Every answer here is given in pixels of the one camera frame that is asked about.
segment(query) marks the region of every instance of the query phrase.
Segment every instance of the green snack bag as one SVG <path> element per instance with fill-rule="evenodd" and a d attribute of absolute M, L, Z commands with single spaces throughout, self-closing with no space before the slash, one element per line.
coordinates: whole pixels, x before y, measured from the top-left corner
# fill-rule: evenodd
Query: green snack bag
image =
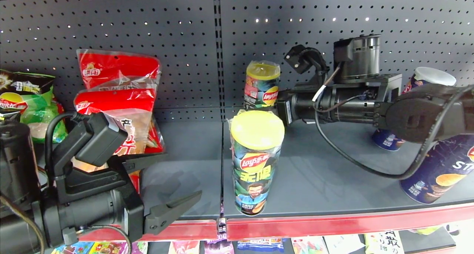
<path fill-rule="evenodd" d="M 49 122 L 59 114 L 58 104 L 52 100 L 53 81 L 51 75 L 0 70 L 0 114 L 19 110 L 20 122 L 30 127 L 36 143 L 44 142 Z M 66 135 L 66 126 L 61 122 L 54 130 L 53 143 L 61 142 Z"/>

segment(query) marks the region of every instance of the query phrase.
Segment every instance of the black cable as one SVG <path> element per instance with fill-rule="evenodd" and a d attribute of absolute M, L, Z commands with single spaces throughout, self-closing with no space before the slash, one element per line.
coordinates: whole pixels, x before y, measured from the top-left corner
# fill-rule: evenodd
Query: black cable
<path fill-rule="evenodd" d="M 44 250 L 46 249 L 46 240 L 44 240 L 44 234 L 41 229 L 39 229 L 38 225 L 30 217 L 28 217 L 28 215 L 22 209 L 15 205 L 13 201 L 5 197 L 2 193 L 0 193 L 0 202 L 6 205 L 16 216 L 20 217 L 33 229 L 34 233 L 38 237 L 40 247 L 39 253 L 44 254 Z"/>
<path fill-rule="evenodd" d="M 336 109 L 336 108 L 338 108 L 338 107 L 340 107 L 340 106 L 346 104 L 347 102 L 352 101 L 352 100 L 354 100 L 354 99 L 356 99 L 356 98 L 358 98 L 358 97 L 361 97 L 361 96 L 363 96 L 363 95 L 353 96 L 353 97 L 344 99 L 343 101 L 341 101 L 341 102 L 339 102 L 339 103 L 337 103 L 337 104 L 334 104 L 334 105 L 333 105 L 332 107 L 330 107 L 330 108 L 327 108 L 327 109 L 325 109 L 325 110 L 318 110 L 318 109 L 316 109 L 316 111 L 317 111 L 317 112 L 321 112 L 321 113 L 330 112 L 330 111 L 332 111 L 332 110 L 334 110 L 334 109 Z"/>
<path fill-rule="evenodd" d="M 50 174 L 53 175 L 53 134 L 56 126 L 66 117 L 74 117 L 77 112 L 65 112 L 54 117 L 52 121 L 48 124 L 46 129 L 46 134 L 44 136 L 44 168 Z M 53 186 L 53 179 L 48 177 L 48 185 Z"/>
<path fill-rule="evenodd" d="M 340 148 L 338 148 L 334 143 L 332 143 L 332 141 L 330 141 L 330 139 L 324 134 L 324 132 L 322 131 L 321 129 L 321 126 L 320 126 L 320 122 L 319 122 L 319 119 L 318 119 L 318 112 L 315 111 L 315 119 L 316 119 L 316 127 L 318 128 L 318 131 L 319 133 L 321 134 L 321 136 L 324 138 L 324 140 L 330 145 L 332 146 L 339 154 L 341 154 L 344 158 L 347 158 L 351 163 L 357 165 L 358 167 L 362 168 L 363 170 L 369 172 L 369 173 L 373 173 L 375 175 L 378 175 L 378 176 L 382 176 L 382 177 L 386 177 L 386 178 L 392 178 L 392 179 L 398 179 L 398 180 L 403 180 L 403 179 L 406 179 L 408 177 L 410 177 L 411 175 L 413 175 L 413 173 L 415 173 L 416 170 L 418 170 L 418 168 L 420 167 L 421 163 L 423 162 L 423 160 L 425 159 L 425 156 L 426 156 L 426 153 L 428 152 L 428 150 L 430 150 L 430 145 L 431 143 L 433 143 L 435 137 L 436 137 L 436 134 L 438 132 L 438 130 L 440 129 L 441 127 L 441 123 L 445 117 L 445 115 L 447 114 L 447 112 L 449 111 L 449 109 L 464 95 L 464 93 L 466 92 L 469 92 L 469 91 L 472 91 L 474 90 L 474 85 L 472 86 L 468 86 L 464 89 L 462 89 L 460 92 L 454 94 L 443 106 L 443 110 L 438 114 L 438 116 L 436 117 L 435 119 L 435 123 L 433 124 L 433 126 L 431 127 L 430 129 L 430 133 L 428 134 L 428 137 L 425 139 L 425 142 L 422 143 L 421 147 L 420 147 L 420 150 L 418 151 L 418 154 L 417 156 L 415 157 L 415 159 L 413 160 L 413 162 L 411 163 L 410 167 L 404 172 L 404 173 L 401 173 L 401 174 L 390 174 L 390 173 L 383 173 L 381 171 L 377 171 L 377 170 L 374 170 L 368 166 L 365 166 L 364 164 L 360 163 L 359 161 L 356 161 L 354 158 L 352 158 L 351 156 L 349 156 L 347 153 L 345 153 L 344 151 L 342 151 Z M 316 105 L 319 105 L 320 104 L 320 101 L 321 101 L 321 97 L 320 96 L 318 98 L 318 100 L 316 101 L 316 104 L 315 104 L 315 108 L 316 108 Z"/>
<path fill-rule="evenodd" d="M 47 181 L 48 174 L 46 173 L 46 171 L 43 168 L 41 168 L 39 166 L 37 166 L 37 168 L 38 168 L 38 173 L 41 173 L 44 177 L 46 177 L 46 183 L 44 183 L 40 186 L 40 188 L 43 189 L 43 188 L 48 186 L 48 181 Z"/>
<path fill-rule="evenodd" d="M 115 230 L 115 231 L 119 232 L 120 234 L 122 234 L 123 237 L 125 237 L 125 241 L 127 241 L 127 245 L 128 245 L 127 254 L 132 254 L 132 247 L 133 247 L 132 246 L 132 241 L 130 241 L 130 238 L 128 237 L 128 235 L 122 229 L 111 226 L 111 225 L 94 225 L 94 226 L 90 227 L 90 229 L 92 229 L 92 230 L 103 229 L 103 228 L 112 229 L 112 230 Z"/>

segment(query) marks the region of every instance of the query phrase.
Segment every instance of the gray shelf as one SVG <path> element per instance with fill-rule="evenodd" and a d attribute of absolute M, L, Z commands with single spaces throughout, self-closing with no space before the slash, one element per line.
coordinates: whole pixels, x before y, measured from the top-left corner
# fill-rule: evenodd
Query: gray shelf
<path fill-rule="evenodd" d="M 341 149 L 373 168 L 402 173 L 419 145 L 405 143 L 397 152 L 372 143 L 374 129 L 365 124 L 325 124 L 323 130 Z M 227 218 L 248 218 L 234 204 L 228 125 L 224 124 L 223 184 Z M 432 205 L 409 198 L 397 180 L 363 171 L 335 152 L 316 126 L 298 122 L 286 129 L 281 156 L 267 205 L 257 217 L 336 215 L 413 210 L 474 202 L 474 176 L 469 176 Z"/>
<path fill-rule="evenodd" d="M 167 161 L 142 173 L 141 197 L 145 214 L 150 207 L 202 190 L 200 201 L 180 220 L 217 219 L 220 215 L 221 122 L 159 123 Z M 35 145 L 37 162 L 44 167 L 44 148 Z"/>

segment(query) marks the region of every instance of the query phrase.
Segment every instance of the potato chip image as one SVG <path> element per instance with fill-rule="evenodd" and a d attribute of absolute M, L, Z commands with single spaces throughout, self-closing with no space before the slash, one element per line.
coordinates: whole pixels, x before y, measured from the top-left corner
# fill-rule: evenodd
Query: potato chip image
<path fill-rule="evenodd" d="M 447 173 L 436 177 L 436 183 L 443 187 L 452 186 L 459 182 L 462 178 L 466 177 L 467 174 Z"/>

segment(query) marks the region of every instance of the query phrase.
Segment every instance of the snack bag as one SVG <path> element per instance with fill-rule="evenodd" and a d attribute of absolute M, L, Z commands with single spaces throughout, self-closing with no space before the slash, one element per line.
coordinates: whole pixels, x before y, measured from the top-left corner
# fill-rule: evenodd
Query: snack bag
<path fill-rule="evenodd" d="M 330 254 L 349 254 L 364 247 L 358 234 L 327 235 L 324 241 Z"/>
<path fill-rule="evenodd" d="M 398 231 L 364 234 L 365 254 L 404 254 Z"/>
<path fill-rule="evenodd" d="M 78 93 L 74 100 L 81 114 L 104 112 L 120 121 L 128 138 L 115 155 L 144 153 L 152 118 L 154 93 L 148 89 L 120 91 L 87 91 Z"/>
<path fill-rule="evenodd" d="M 205 243 L 204 254 L 234 254 L 234 246 L 232 242 L 227 240 L 216 243 Z"/>
<path fill-rule="evenodd" d="M 262 238 L 237 241 L 237 249 L 259 252 L 279 251 L 281 253 L 284 251 L 283 240 L 281 238 Z"/>
<path fill-rule="evenodd" d="M 20 122 L 29 126 L 33 141 L 43 143 L 49 122 L 59 114 L 59 103 L 52 102 L 53 81 L 51 75 L 0 70 L 0 118 L 17 119 L 13 112 L 20 112 Z M 66 135 L 61 121 L 54 130 L 53 143 Z"/>
<path fill-rule="evenodd" d="M 160 80 L 160 62 L 146 55 L 120 51 L 77 50 L 79 67 L 86 89 L 93 91 L 148 89 L 156 90 Z M 152 119 L 146 153 L 162 153 L 164 141 Z"/>
<path fill-rule="evenodd" d="M 329 254 L 323 237 L 292 237 L 295 254 Z"/>
<path fill-rule="evenodd" d="M 128 245 L 125 242 L 95 242 L 89 254 L 126 254 Z M 132 254 L 146 254 L 148 242 L 133 242 Z"/>
<path fill-rule="evenodd" d="M 51 254 L 88 254 L 94 242 L 77 242 L 56 247 Z"/>
<path fill-rule="evenodd" d="M 199 254 L 200 241 L 173 241 L 168 254 Z"/>

